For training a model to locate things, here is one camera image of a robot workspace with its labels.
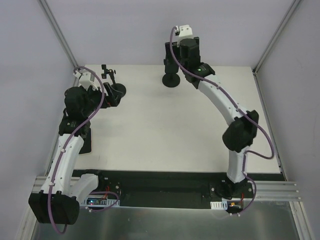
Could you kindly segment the black phone stand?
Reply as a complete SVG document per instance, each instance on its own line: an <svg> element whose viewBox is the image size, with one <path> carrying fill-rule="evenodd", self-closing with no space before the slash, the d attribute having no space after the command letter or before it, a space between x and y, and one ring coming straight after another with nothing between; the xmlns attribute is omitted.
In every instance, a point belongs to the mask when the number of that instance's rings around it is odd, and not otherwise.
<svg viewBox="0 0 320 240"><path fill-rule="evenodd" d="M180 84L180 77L178 75L179 67L177 63L169 58L163 60L164 63L164 75L162 77L162 83L168 88L175 88Z"/></svg>
<svg viewBox="0 0 320 240"><path fill-rule="evenodd" d="M113 70L113 69L107 68L106 64L102 64L101 65L101 69L103 70L103 73L101 74L101 77L103 79L107 79L107 76L109 76L109 78L111 79L111 82L112 82L111 86L116 91L120 92L120 96L121 97L124 97L126 95L126 93L127 93L127 89L123 84L116 82L116 79L115 79L116 71Z"/></svg>

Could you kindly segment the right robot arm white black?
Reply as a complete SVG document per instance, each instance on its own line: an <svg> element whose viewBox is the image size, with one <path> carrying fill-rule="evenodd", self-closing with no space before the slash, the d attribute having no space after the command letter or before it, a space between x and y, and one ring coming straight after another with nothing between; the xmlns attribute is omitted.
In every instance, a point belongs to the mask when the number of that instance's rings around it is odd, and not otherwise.
<svg viewBox="0 0 320 240"><path fill-rule="evenodd" d="M247 184L244 157L257 135L259 114L256 110L248 111L241 107L223 89L213 68L201 61L199 38L174 42L172 50L186 80L214 104L227 124L222 141L229 150L228 169L226 179L215 187L214 192L230 200L241 194Z"/></svg>

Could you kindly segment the black smartphone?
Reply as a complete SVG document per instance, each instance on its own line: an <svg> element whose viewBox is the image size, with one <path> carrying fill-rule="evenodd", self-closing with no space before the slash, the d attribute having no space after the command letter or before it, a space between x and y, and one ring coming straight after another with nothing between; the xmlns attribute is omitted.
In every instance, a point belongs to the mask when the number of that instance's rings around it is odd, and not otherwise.
<svg viewBox="0 0 320 240"><path fill-rule="evenodd" d="M172 46L172 50L174 56L177 60L180 59L180 49L177 47L177 42L173 42L170 45L170 42L165 43L165 58L163 60L164 63L164 72L165 74L177 74L179 71L179 66L173 58L173 55L170 50L170 46Z"/></svg>

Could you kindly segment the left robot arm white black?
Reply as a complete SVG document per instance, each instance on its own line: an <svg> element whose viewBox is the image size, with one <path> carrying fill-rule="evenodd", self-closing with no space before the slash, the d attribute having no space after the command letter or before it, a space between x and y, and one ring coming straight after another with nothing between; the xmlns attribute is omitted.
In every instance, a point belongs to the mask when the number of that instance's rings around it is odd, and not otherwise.
<svg viewBox="0 0 320 240"><path fill-rule="evenodd" d="M106 183L94 173L85 173L71 185L78 155L91 151L91 114L100 109L117 107L127 90L121 83L103 83L103 89L74 86L64 93L58 147L44 184L30 194L28 204L41 224L73 225L81 203L93 192L105 191Z"/></svg>

